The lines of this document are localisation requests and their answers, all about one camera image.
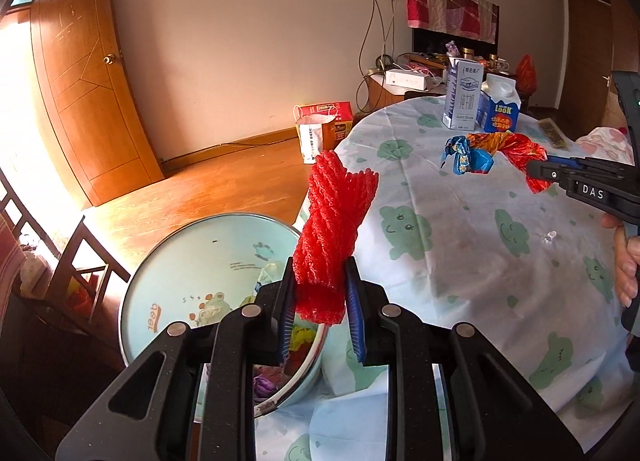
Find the white box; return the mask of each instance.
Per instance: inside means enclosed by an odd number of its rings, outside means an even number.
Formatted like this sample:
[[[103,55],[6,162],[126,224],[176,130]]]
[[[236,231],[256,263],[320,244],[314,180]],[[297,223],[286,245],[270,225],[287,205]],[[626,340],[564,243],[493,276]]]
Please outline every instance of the white box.
[[[389,69],[385,72],[385,82],[390,86],[407,89],[427,90],[427,77],[404,69]]]
[[[457,130],[473,130],[476,127],[483,74],[484,67],[474,60],[452,60],[442,117],[445,126]]]

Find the wooden chair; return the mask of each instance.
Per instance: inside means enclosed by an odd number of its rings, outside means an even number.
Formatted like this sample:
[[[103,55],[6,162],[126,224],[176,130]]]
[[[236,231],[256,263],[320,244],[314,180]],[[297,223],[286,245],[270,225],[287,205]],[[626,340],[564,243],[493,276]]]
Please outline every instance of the wooden chair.
[[[98,242],[95,235],[89,231],[84,224],[84,216],[82,216],[74,233],[71,235],[71,238],[69,238],[65,249],[61,253],[53,243],[53,240],[44,231],[43,227],[38,224],[24,204],[20,201],[1,170],[0,182],[6,191],[4,198],[0,200],[0,213],[6,219],[7,224],[12,227],[14,236],[18,239],[22,234],[24,226],[28,223],[53,256],[58,260],[58,264],[55,266],[53,272],[48,272],[48,275],[44,274],[38,281],[38,284],[34,289],[36,298],[23,298],[23,300],[31,303],[38,315],[50,325],[55,327],[65,327],[63,323],[64,319],[66,319],[67,321],[72,322],[73,325],[82,332],[95,337],[114,349],[118,349],[116,339],[117,334],[114,333],[113,330],[105,329],[100,325],[100,309],[102,307],[102,300],[104,298],[109,279],[111,278],[111,274],[115,273],[124,282],[129,282],[131,277],[129,272],[113,258],[113,255],[111,255],[111,253],[109,253],[105,247]],[[8,217],[8,214],[5,211],[6,206],[11,201],[14,202],[20,212],[20,219],[15,224],[11,218]],[[89,245],[91,250],[93,250],[93,252],[103,262],[102,265],[80,269],[77,269],[76,266],[74,266],[74,261],[78,256],[82,243]],[[87,281],[87,279],[84,278],[84,275],[87,274],[99,274],[97,287],[94,287],[89,281]],[[67,304],[66,294],[69,283],[72,279],[75,279],[93,299],[91,313],[88,318],[76,313]],[[50,311],[43,311],[43,309],[47,307],[51,308],[57,314],[58,318],[53,318],[50,315]]]

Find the red box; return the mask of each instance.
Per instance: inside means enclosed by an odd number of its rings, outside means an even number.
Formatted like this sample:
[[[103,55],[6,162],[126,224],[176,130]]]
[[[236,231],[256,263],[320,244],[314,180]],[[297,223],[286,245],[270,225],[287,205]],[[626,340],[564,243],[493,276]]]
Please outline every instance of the red box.
[[[336,144],[347,137],[353,126],[353,112],[351,102],[333,102],[329,104],[312,104],[298,106],[297,118],[311,116],[312,114],[325,114],[335,116],[335,142]]]

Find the wooden door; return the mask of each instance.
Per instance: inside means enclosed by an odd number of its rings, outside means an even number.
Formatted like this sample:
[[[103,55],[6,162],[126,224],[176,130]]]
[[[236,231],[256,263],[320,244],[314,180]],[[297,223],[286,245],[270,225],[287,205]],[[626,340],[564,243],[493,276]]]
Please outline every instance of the wooden door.
[[[112,1],[36,0],[31,37],[49,120],[92,204],[163,179],[127,84]]]
[[[572,139],[602,124],[613,58],[609,4],[569,1],[569,45],[558,123]]]

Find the sunlight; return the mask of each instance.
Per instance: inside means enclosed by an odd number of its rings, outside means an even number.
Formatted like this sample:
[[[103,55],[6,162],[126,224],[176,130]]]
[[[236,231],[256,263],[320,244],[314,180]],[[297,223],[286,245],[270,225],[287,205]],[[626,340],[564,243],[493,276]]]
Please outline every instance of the sunlight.
[[[30,24],[0,29],[0,168],[36,221],[63,248],[80,212],[40,138],[29,65]]]

